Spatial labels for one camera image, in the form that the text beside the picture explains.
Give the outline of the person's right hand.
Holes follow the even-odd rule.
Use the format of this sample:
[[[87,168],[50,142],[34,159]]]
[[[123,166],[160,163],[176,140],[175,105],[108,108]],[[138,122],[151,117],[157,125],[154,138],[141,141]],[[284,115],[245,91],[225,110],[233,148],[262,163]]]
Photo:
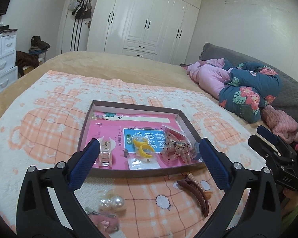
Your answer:
[[[292,191],[290,189],[284,188],[283,194],[285,198],[288,199],[286,205],[282,208],[282,217],[291,213],[298,206],[298,191]]]

